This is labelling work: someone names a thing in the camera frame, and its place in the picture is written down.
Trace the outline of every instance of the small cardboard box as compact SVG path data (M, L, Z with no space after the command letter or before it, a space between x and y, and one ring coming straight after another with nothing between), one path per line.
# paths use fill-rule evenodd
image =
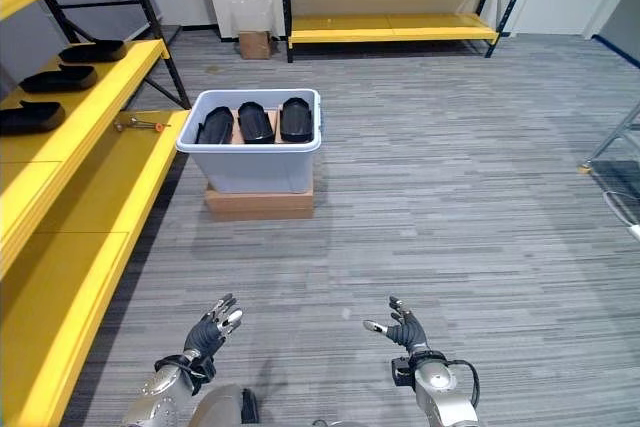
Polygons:
M271 57L269 32L240 32L240 55L247 60L264 60Z

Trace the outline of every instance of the cardboard base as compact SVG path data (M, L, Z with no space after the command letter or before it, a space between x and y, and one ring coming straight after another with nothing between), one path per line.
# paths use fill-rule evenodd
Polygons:
M204 200L222 222L313 218L313 188L303 194L224 194L208 185Z

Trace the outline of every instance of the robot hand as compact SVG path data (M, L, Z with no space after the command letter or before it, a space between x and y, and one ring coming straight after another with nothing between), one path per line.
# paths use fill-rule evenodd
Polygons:
M431 350L422 325L405 302L389 297L391 318L400 325L384 326L365 320L364 327L382 334L409 352L409 358L391 361L391 372L397 386L410 386L416 393L418 406L426 414L430 427L477 427L475 407L480 400L480 381L470 363L449 361L442 352ZM473 375L471 399L459 392L451 365L465 365Z
M184 343L184 353L192 360L212 357L227 337L240 327L242 311L235 307L237 300L227 294L193 326Z
M419 352L426 352L429 349L427 336L409 306L397 297L391 296L389 297L389 307L395 310L391 313L391 318L400 325L386 327L372 320L365 320L363 322L364 328L387 336L396 344L405 347L411 356Z
M123 426L177 427L178 411L216 374L213 356L240 326L242 311L231 294L218 300L192 327L182 354L155 363L155 375L142 388Z

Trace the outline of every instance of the plastic bin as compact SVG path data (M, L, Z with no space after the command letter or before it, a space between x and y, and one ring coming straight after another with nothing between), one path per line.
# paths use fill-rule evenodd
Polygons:
M304 144L196 144L198 124L216 107L237 110L257 102L277 110L291 97L313 106L313 140ZM208 90L202 92L180 132L176 146L191 154L215 190L225 193L303 193L313 183L313 153L320 148L320 94L312 89Z

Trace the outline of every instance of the clear plastic bag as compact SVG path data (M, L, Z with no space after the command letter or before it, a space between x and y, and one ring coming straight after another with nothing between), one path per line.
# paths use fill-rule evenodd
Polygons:
M231 30L239 32L275 32L272 0L235 0L231 2Z

